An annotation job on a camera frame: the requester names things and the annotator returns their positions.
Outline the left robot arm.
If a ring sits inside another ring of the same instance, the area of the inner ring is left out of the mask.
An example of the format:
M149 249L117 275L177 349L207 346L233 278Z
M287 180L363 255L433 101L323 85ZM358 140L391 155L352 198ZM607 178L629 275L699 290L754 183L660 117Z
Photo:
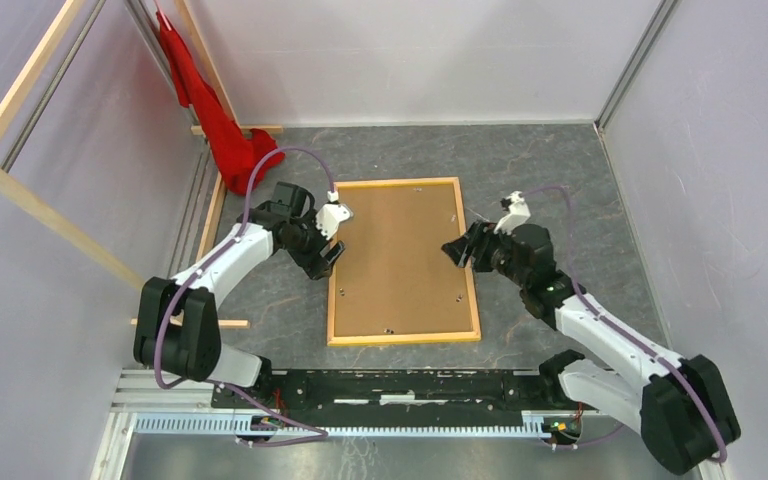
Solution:
M272 197L241 214L229 234L204 258L171 278L142 287L133 357L160 373L196 382L236 385L250 407L274 394L269 360L223 342L218 309L258 265L284 251L311 280L331 275L345 250L336 234L353 217L335 191L315 205L305 188L278 183Z

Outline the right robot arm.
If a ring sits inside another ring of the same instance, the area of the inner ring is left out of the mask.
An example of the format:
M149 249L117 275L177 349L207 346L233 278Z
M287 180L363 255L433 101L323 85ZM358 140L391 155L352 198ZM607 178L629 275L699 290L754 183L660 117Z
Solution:
M566 351L542 364L540 400L592 406L636 432L666 470L682 475L705 461L724 463L741 427L718 366L687 358L640 334L561 270L549 231L524 224L504 232L477 221L442 252L459 268L514 283L526 310L604 362Z

